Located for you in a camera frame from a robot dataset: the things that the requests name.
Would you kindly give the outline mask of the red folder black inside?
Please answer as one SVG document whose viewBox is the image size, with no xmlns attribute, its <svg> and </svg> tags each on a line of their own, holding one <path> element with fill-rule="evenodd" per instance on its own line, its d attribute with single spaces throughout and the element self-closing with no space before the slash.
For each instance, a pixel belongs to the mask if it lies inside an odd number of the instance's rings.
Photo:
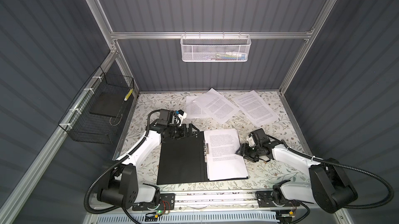
<svg viewBox="0 0 399 224">
<path fill-rule="evenodd" d="M 157 184 L 210 182 L 207 175 L 204 131 L 161 145 Z"/>
</svg>

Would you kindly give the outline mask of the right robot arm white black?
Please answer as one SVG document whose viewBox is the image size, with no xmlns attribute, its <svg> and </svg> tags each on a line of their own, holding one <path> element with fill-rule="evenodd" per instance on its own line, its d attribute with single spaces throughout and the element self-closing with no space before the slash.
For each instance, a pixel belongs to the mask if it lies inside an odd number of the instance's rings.
<svg viewBox="0 0 399 224">
<path fill-rule="evenodd" d="M 322 163 L 313 157 L 306 158 L 303 153 L 292 151 L 285 141 L 267 135 L 263 129 L 252 131 L 247 142 L 240 144 L 235 153 L 251 162 L 258 162 L 266 156 L 268 161 L 283 162 L 310 179 L 306 183 L 291 179 L 276 183 L 270 195 L 276 206 L 301 201 L 317 204 L 332 214 L 358 198 L 352 182 L 335 159 L 329 158 L 326 163 Z"/>
</svg>

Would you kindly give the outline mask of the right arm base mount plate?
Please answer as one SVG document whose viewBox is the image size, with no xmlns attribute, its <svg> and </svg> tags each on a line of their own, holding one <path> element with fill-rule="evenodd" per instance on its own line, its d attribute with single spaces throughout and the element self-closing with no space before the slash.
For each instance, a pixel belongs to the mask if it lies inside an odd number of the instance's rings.
<svg viewBox="0 0 399 224">
<path fill-rule="evenodd" d="M 293 207 L 300 206 L 298 201 L 287 200 L 280 193 L 273 190 L 256 191 L 255 197 L 259 207 Z"/>
</svg>

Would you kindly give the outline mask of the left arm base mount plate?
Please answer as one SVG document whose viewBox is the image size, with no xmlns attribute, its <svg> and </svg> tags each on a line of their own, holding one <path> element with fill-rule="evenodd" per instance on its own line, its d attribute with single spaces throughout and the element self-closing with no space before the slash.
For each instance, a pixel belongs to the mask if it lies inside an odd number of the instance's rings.
<svg viewBox="0 0 399 224">
<path fill-rule="evenodd" d="M 152 202 L 144 202 L 133 205 L 133 211 L 155 211 L 155 210 L 173 210 L 175 206 L 176 195 L 174 193 L 161 193 L 155 196 Z"/>
</svg>

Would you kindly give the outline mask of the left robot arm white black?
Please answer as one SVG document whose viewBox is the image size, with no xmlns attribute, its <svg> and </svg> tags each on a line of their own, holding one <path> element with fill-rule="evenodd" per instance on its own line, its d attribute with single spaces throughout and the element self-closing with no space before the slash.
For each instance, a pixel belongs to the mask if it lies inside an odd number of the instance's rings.
<svg viewBox="0 0 399 224">
<path fill-rule="evenodd" d="M 96 180 L 97 200 L 112 205 L 112 209 L 128 210 L 137 204 L 157 207 L 161 201 L 160 188 L 139 183 L 137 172 L 142 162 L 164 139 L 177 140 L 192 136 L 193 130 L 199 131 L 192 124 L 186 127 L 182 123 L 187 116 L 183 110 L 159 109 L 150 112 L 140 140 Z"/>
</svg>

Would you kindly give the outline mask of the printed paper sheet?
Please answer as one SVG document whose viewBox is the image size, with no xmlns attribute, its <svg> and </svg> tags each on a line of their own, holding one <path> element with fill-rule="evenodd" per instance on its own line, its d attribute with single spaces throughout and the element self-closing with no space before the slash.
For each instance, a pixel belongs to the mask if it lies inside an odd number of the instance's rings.
<svg viewBox="0 0 399 224">
<path fill-rule="evenodd" d="M 205 119 L 208 118 L 204 112 L 195 102 L 198 96 L 186 96 L 186 114 L 187 119 Z"/>
<path fill-rule="evenodd" d="M 278 120 L 278 115 L 254 90 L 233 98 L 233 101 L 252 124 L 257 127 L 262 127 Z"/>
<path fill-rule="evenodd" d="M 219 124 L 224 124 L 240 112 L 240 109 L 235 104 L 213 88 L 193 102 Z"/>
<path fill-rule="evenodd" d="M 236 129 L 206 130 L 204 139 L 210 181 L 248 178 L 244 158 L 236 154 L 241 145 Z"/>
</svg>

